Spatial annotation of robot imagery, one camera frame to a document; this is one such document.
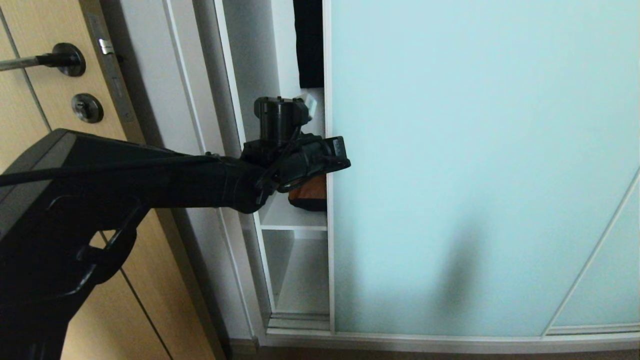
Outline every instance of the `wood grain panel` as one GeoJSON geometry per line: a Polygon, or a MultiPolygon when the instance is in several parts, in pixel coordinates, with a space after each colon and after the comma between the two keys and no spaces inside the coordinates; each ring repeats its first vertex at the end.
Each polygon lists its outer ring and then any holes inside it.
{"type": "MultiPolygon", "coordinates": [[[[0,0],[0,6],[12,29],[20,55],[46,53],[58,42],[70,42],[82,51],[86,59],[87,70],[79,78],[69,78],[49,68],[28,70],[52,128],[63,127],[119,140],[143,142],[134,115],[127,121],[118,118],[113,103],[113,82],[105,80],[103,69],[100,68],[107,59],[97,52],[97,41],[92,40],[86,25],[86,16],[90,13],[93,21],[97,17],[106,29],[97,1],[0,0]],[[83,92],[96,96],[102,103],[104,119],[101,122],[86,124],[73,114],[71,98],[83,92]]],[[[117,80],[124,83],[119,73],[117,80]]],[[[163,226],[175,227],[169,214],[162,219],[165,223],[170,222],[163,226]]],[[[199,307],[200,312],[194,306],[194,302],[204,303],[202,294],[198,290],[191,293],[187,291],[188,283],[195,283],[193,271],[188,263],[179,267],[172,249],[184,252],[179,236],[168,238],[157,213],[151,211],[138,228],[138,241],[123,270],[174,359],[223,359],[217,338],[205,334],[205,328],[209,332],[212,330],[211,319],[206,310],[202,311],[202,306],[199,307]]]]}
{"type": "MultiPolygon", "coordinates": [[[[91,245],[103,247],[97,234],[91,245]]],[[[69,323],[63,360],[167,359],[169,355],[121,272],[98,285],[69,323]]]]}
{"type": "MultiPolygon", "coordinates": [[[[0,24],[0,60],[14,59],[0,24]]],[[[0,173],[49,131],[31,96],[22,70],[0,72],[0,173]]]]}

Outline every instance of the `wooden door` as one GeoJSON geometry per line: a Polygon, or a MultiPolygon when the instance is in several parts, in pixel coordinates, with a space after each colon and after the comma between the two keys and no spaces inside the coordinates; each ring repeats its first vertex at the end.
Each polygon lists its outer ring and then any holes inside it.
{"type": "MultiPolygon", "coordinates": [[[[51,129],[144,142],[115,55],[99,45],[109,35],[97,0],[0,0],[0,10],[0,60],[49,53],[60,42],[86,60],[77,78],[48,67],[0,72],[0,171],[51,129]],[[100,122],[74,115],[71,98],[81,93],[100,101],[100,122]]],[[[224,358],[169,211],[151,211],[138,227],[121,271],[71,321],[63,358],[224,358]]]]}

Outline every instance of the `floor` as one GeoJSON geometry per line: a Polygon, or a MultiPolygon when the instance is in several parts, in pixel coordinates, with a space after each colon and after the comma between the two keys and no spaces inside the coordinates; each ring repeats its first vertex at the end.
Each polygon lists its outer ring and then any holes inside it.
{"type": "Polygon", "coordinates": [[[638,360],[637,350],[568,354],[475,355],[261,347],[255,355],[230,360],[638,360]]]}

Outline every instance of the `metal lever handle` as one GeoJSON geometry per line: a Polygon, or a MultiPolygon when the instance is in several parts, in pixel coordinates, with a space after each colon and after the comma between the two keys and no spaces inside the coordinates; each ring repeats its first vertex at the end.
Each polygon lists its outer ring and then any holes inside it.
{"type": "Polygon", "coordinates": [[[84,56],[80,50],[72,44],[62,42],[53,47],[51,54],[0,61],[0,71],[24,69],[39,65],[57,67],[64,75],[74,77],[84,74],[86,69],[84,56]]]}

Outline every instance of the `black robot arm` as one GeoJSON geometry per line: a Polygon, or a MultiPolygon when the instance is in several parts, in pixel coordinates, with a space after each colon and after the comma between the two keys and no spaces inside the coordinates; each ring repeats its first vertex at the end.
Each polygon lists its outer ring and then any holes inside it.
{"type": "Polygon", "coordinates": [[[299,100],[260,98],[240,159],[58,129],[0,176],[0,358],[59,359],[68,322],[111,278],[152,208],[257,211],[274,191],[346,168],[342,138],[303,134],[299,100]],[[115,230],[103,249],[89,245],[115,230]]]}

